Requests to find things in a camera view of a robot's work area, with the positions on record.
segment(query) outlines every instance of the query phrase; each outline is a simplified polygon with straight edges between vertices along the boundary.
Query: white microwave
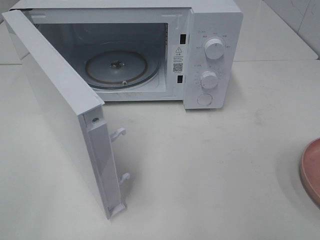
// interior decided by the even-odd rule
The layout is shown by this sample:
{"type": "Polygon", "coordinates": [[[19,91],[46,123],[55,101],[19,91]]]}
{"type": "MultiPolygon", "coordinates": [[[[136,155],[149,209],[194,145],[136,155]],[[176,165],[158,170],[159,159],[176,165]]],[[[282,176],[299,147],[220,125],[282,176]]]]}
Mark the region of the white microwave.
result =
{"type": "Polygon", "coordinates": [[[125,208],[111,147],[125,132],[109,135],[102,105],[221,108],[243,14],[232,0],[20,0],[3,17],[39,105],[110,218],[125,208]]]}

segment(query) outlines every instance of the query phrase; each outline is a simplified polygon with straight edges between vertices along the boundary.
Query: warning sticker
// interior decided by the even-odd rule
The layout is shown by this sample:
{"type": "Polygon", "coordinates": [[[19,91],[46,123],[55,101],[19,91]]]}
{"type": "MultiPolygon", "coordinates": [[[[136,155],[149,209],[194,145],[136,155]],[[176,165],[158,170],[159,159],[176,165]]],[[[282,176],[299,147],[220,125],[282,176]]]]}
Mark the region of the warning sticker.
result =
{"type": "Polygon", "coordinates": [[[184,72],[185,49],[183,45],[172,46],[172,71],[174,74],[182,74],[184,72]]]}

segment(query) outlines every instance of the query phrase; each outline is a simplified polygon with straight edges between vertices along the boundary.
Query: timer knob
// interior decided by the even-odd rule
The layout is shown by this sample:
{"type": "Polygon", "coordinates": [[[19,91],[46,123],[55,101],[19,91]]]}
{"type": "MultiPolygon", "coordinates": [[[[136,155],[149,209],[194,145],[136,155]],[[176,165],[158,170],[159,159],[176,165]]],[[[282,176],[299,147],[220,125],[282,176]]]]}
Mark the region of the timer knob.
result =
{"type": "Polygon", "coordinates": [[[204,51],[209,59],[215,60],[225,53],[225,44],[218,38],[212,38],[205,43],[204,51]]]}
{"type": "Polygon", "coordinates": [[[200,76],[201,87],[204,89],[213,89],[218,85],[217,74],[213,71],[205,71],[200,76]]]}

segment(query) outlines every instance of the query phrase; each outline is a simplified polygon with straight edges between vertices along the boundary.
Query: white tiled wall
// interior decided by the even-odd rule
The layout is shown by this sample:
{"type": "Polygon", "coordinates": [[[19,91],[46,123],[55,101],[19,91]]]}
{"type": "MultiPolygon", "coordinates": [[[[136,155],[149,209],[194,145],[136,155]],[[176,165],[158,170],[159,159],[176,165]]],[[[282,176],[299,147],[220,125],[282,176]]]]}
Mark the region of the white tiled wall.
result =
{"type": "MultiPolygon", "coordinates": [[[[4,13],[7,12],[9,10],[9,8],[11,8],[14,4],[16,4],[16,2],[18,2],[18,0],[0,0],[0,12],[4,13]]],[[[0,23],[3,21],[3,17],[0,14],[0,23]]]]}
{"type": "Polygon", "coordinates": [[[320,55],[320,0],[264,0],[320,55]]]}

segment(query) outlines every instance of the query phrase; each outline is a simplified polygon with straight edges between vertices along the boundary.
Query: open microwave door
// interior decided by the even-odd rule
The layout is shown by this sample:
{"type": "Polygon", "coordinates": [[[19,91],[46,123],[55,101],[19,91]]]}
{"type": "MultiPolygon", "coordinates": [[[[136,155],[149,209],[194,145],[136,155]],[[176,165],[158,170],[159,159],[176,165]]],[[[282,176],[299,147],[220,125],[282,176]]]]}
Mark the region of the open microwave door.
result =
{"type": "Polygon", "coordinates": [[[20,11],[3,14],[43,114],[107,218],[125,208],[101,98],[20,11]]]}

